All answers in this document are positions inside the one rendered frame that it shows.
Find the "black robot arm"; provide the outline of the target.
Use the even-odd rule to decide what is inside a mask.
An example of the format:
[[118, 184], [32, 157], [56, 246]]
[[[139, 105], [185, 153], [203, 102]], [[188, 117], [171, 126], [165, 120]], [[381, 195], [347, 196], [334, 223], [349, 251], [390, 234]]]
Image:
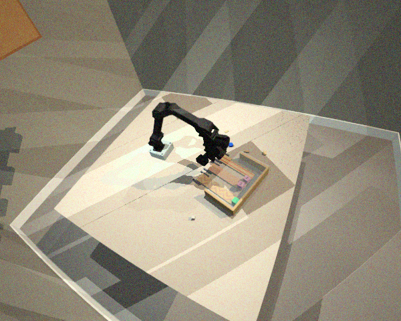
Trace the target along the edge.
[[[161, 142], [164, 134], [161, 132], [162, 125], [164, 118], [171, 115], [193, 126], [194, 129], [199, 133], [198, 136], [203, 138], [206, 146], [216, 146], [211, 149], [211, 156], [214, 155], [218, 160], [221, 160], [224, 157], [230, 143], [230, 137], [226, 134], [219, 134], [219, 129], [211, 120], [194, 116], [186, 110], [180, 108], [176, 103], [170, 102], [159, 103], [152, 111], [152, 117], [154, 118], [154, 130], [150, 136], [150, 141], [148, 144], [154, 147], [153, 151], [161, 152], [164, 148], [165, 144]], [[214, 131], [212, 132], [213, 129]]]

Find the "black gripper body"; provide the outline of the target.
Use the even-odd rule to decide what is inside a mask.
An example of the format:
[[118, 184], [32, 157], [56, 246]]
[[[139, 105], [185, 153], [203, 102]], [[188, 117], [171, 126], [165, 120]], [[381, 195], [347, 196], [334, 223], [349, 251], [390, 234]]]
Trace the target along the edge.
[[216, 146], [215, 146], [215, 145], [206, 146], [204, 143], [203, 143], [203, 146], [205, 147], [204, 151], [205, 151], [206, 153], [204, 153], [203, 155], [200, 154], [200, 155], [196, 158], [196, 161], [197, 161], [197, 163], [199, 163], [200, 165], [206, 166], [206, 165], [209, 163], [208, 158], [211, 159], [211, 158], [213, 157], [213, 156], [210, 155], [211, 149], [212, 149], [213, 147], [216, 147]]

